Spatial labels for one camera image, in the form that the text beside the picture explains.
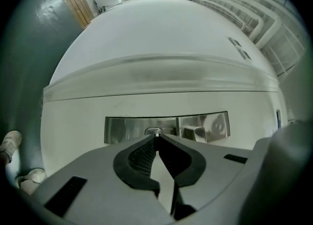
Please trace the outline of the silver door lock with lever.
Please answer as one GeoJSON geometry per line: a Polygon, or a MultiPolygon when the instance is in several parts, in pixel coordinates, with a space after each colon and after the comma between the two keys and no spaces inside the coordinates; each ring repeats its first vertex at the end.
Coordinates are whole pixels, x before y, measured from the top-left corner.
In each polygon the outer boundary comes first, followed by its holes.
{"type": "Polygon", "coordinates": [[[175,135],[201,143],[230,136],[228,112],[172,117],[106,117],[104,142],[119,142],[143,135],[175,135]]]}

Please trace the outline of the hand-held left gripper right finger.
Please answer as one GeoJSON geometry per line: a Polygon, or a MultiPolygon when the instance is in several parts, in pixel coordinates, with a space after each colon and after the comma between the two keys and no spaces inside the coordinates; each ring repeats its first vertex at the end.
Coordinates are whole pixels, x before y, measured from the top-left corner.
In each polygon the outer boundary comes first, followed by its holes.
{"type": "Polygon", "coordinates": [[[174,180],[171,215],[181,220],[217,197],[238,175],[251,151],[160,135],[158,152],[174,180]]]}

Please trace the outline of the white wall switch panel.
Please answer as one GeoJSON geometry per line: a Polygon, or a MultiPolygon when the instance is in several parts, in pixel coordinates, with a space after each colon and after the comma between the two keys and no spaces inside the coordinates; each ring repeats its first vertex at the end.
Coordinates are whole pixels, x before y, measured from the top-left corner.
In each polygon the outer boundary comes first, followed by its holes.
{"type": "Polygon", "coordinates": [[[242,47],[241,44],[240,44],[237,40],[235,40],[235,39],[233,39],[233,38],[231,38],[231,37],[227,37],[227,38],[229,39],[229,41],[230,41],[235,47],[242,47]]]}
{"type": "Polygon", "coordinates": [[[236,49],[240,53],[240,55],[242,56],[242,58],[244,60],[251,60],[251,57],[244,50],[242,50],[240,47],[236,47],[236,49]]]}

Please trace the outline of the person's white shoe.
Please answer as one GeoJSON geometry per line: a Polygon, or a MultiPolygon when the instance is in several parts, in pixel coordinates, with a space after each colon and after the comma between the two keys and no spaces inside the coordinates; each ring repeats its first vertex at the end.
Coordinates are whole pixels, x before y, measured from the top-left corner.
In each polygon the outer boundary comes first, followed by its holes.
{"type": "Polygon", "coordinates": [[[19,131],[8,132],[0,145],[0,155],[5,155],[9,163],[22,142],[22,134],[19,131]]]}
{"type": "Polygon", "coordinates": [[[46,179],[46,172],[42,168],[32,169],[27,175],[15,179],[16,186],[27,193],[32,193],[46,179]]]}

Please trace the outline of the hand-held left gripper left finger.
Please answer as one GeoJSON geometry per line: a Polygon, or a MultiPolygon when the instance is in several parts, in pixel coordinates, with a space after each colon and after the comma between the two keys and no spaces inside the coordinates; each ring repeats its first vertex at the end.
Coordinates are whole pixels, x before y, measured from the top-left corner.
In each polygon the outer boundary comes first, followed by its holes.
{"type": "Polygon", "coordinates": [[[154,136],[94,149],[47,178],[34,198],[52,222],[76,225],[169,225],[174,219],[150,177],[154,136]]]}

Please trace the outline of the bundle of white ceiling pipes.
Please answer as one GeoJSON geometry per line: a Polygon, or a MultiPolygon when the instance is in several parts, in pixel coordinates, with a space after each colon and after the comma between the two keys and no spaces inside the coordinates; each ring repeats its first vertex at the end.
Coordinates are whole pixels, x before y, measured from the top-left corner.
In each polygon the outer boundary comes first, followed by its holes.
{"type": "Polygon", "coordinates": [[[191,0],[221,14],[249,37],[280,78],[285,77],[309,47],[301,18],[275,0],[191,0]]]}

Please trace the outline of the white door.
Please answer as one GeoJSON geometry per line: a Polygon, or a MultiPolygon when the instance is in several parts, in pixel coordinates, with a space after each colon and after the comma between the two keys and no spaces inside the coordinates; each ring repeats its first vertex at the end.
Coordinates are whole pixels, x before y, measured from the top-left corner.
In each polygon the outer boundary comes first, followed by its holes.
{"type": "Polygon", "coordinates": [[[184,92],[105,96],[45,102],[41,150],[52,175],[80,155],[104,146],[106,117],[172,117],[228,112],[230,137],[216,145],[251,150],[277,128],[276,111],[287,126],[281,92],[184,92]]]}

